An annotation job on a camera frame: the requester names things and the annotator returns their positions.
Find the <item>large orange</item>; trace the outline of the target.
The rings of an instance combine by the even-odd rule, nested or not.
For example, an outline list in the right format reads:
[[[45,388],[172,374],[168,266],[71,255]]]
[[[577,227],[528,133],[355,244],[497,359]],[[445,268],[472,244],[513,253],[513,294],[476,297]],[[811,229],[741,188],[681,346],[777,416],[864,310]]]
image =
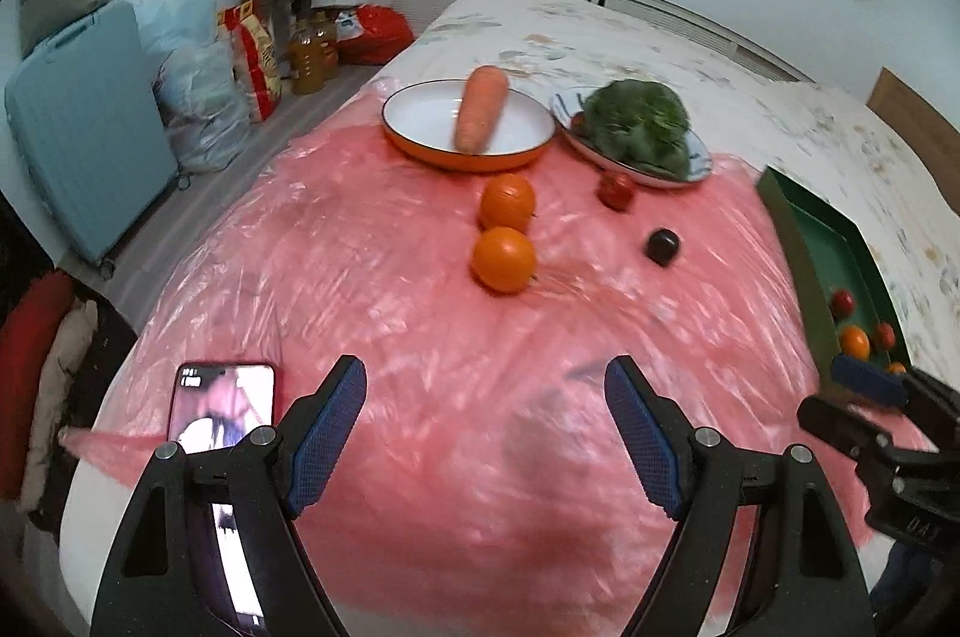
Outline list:
[[[844,325],[839,332],[839,349],[844,356],[850,356],[857,361],[869,361],[872,353],[872,343],[866,330],[857,325]]]

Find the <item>dark purple plum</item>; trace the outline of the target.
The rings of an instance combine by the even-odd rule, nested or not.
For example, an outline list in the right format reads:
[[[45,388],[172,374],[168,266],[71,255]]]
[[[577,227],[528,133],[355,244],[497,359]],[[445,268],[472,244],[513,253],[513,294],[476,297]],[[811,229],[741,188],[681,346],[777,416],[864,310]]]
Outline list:
[[[656,229],[654,233],[649,234],[644,246],[644,255],[651,262],[665,268],[677,258],[681,245],[679,234],[674,233],[672,229],[667,229],[667,227],[661,227],[661,229]]]

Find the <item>small red apple top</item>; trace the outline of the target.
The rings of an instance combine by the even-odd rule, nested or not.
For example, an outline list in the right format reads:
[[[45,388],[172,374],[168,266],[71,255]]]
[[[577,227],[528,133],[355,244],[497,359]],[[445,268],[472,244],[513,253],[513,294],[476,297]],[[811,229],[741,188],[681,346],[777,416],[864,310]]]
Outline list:
[[[608,210],[625,213],[636,194],[635,181],[623,172],[604,171],[597,184],[596,195]]]

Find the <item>green rectangular tray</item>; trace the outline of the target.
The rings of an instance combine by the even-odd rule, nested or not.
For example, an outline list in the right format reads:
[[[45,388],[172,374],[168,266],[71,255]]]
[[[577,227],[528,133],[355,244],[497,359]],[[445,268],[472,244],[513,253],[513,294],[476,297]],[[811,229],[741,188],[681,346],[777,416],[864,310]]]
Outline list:
[[[890,323],[895,328],[895,348],[882,353],[872,346],[869,362],[884,372],[893,361],[910,367],[895,305],[856,223],[773,166],[761,172],[757,192],[793,277],[805,341],[820,375],[820,392],[832,398],[853,396],[830,375],[833,357],[841,354],[838,338],[844,325],[864,328],[872,341],[875,325]],[[856,312],[846,320],[835,320],[828,307],[830,296],[839,288],[851,291],[856,300]]]

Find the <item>smartphone with red case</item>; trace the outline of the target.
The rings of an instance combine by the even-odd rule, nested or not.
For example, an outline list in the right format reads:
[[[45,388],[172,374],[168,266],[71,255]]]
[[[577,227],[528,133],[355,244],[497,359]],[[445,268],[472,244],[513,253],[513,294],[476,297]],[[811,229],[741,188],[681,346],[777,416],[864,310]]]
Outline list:
[[[187,362],[176,372],[167,437],[187,453],[226,449],[274,422],[277,369],[268,362]],[[245,562],[235,511],[210,507],[218,561],[231,619],[244,635],[265,635],[263,612]]]

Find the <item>wooden headboard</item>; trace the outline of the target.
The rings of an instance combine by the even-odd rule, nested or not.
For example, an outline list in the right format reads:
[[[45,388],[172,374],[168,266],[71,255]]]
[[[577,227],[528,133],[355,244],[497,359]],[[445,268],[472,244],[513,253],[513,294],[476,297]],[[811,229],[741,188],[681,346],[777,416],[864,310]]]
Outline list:
[[[923,96],[882,68],[867,107],[907,142],[953,211],[960,202],[960,135]]]

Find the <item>beige cushion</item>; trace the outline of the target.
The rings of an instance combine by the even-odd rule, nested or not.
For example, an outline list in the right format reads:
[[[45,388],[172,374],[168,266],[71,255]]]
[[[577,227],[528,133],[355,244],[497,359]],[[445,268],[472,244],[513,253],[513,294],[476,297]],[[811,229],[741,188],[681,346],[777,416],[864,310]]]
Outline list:
[[[57,328],[47,353],[34,403],[34,417],[21,484],[18,510],[29,513],[43,499],[52,460],[53,442],[64,416],[68,394],[76,371],[98,332],[98,305],[93,299],[76,301]]]

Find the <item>red cushion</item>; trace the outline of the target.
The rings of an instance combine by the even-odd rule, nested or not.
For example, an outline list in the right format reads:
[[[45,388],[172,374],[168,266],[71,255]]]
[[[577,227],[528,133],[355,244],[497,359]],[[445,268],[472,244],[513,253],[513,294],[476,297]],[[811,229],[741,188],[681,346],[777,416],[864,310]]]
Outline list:
[[[73,280],[62,270],[53,270],[31,283],[3,323],[0,362],[3,500],[20,497],[41,372],[73,299]]]

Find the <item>green leafy vegetable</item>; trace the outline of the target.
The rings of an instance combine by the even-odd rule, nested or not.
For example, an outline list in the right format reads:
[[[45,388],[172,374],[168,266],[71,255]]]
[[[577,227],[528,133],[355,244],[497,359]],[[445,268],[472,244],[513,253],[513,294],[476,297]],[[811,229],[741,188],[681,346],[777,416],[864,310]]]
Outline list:
[[[654,167],[671,178],[690,171],[690,117],[679,96],[658,82],[617,80],[587,96],[584,136],[602,156],[626,166]]]

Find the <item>white striped plate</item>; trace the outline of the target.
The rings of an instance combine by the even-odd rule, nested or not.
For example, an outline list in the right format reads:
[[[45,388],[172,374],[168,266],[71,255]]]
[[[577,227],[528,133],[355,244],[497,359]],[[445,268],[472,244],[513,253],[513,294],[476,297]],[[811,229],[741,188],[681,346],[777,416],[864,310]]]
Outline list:
[[[677,188],[692,187],[706,181],[713,172],[713,156],[703,140],[693,130],[685,135],[685,153],[688,160],[688,169],[685,176],[675,176],[669,171],[659,169],[649,164],[640,167],[623,164],[599,153],[594,146],[585,139],[579,139],[573,132],[573,119],[583,112],[587,98],[594,93],[590,86],[576,86],[576,88],[562,89],[551,96],[548,101],[550,114],[556,122],[558,132],[565,137],[566,143],[602,171],[622,172],[641,187],[662,188],[662,190],[677,190]]]

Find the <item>white plastic bags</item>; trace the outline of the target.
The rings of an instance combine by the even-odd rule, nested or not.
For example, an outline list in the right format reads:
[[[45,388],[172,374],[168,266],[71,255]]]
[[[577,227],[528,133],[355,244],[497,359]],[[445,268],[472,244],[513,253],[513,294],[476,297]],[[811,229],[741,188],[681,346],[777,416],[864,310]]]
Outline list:
[[[254,124],[217,0],[140,0],[135,16],[179,169],[223,171],[251,143]]]

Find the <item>light blue suitcase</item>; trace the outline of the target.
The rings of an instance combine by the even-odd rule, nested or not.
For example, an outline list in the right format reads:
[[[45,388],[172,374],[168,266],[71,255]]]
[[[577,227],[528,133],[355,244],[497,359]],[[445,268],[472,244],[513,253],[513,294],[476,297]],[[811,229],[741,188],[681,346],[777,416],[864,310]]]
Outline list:
[[[91,265],[178,177],[125,0],[37,44],[8,80],[5,107],[44,205]]]

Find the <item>orange carrot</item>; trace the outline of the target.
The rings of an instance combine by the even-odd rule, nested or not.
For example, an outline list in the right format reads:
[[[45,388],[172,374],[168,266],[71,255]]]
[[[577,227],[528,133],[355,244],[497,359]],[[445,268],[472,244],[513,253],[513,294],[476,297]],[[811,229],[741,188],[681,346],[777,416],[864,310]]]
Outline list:
[[[455,117],[454,148],[459,153],[480,155],[487,149],[508,94],[509,80],[501,68],[483,65],[472,71]]]

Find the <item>red yellow rice sack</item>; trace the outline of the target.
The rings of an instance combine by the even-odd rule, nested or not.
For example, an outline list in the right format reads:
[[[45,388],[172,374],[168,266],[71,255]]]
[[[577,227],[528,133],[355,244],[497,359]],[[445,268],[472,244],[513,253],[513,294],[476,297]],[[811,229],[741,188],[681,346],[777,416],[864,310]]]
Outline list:
[[[251,103],[252,121],[267,121],[280,104],[281,77],[274,38],[259,0],[218,11],[218,36],[231,46],[235,78]]]

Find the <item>orange rimmed white bowl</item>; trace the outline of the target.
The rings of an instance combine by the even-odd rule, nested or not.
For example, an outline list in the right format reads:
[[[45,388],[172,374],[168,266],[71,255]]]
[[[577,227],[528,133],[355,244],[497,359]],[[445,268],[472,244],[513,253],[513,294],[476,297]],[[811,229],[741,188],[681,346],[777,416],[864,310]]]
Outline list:
[[[482,155],[454,148],[464,80],[428,80],[404,86],[382,104],[387,139],[428,166],[464,174],[500,174],[534,163],[555,137],[555,121],[539,101],[510,89],[498,125]]]

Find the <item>amber oil bottle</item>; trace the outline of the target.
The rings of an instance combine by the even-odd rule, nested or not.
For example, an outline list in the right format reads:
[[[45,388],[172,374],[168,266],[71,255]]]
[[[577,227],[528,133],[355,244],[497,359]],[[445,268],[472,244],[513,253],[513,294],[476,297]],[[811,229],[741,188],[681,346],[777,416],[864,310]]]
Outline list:
[[[298,96],[314,94],[338,73],[337,33],[322,11],[301,16],[288,43],[291,89]]]

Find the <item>red plastic bag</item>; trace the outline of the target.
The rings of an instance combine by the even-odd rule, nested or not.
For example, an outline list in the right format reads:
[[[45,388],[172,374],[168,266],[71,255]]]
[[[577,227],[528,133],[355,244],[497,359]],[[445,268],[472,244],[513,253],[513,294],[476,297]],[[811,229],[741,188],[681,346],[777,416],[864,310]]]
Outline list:
[[[415,43],[405,16],[382,5],[340,10],[335,29],[338,60],[347,65],[386,65]]]

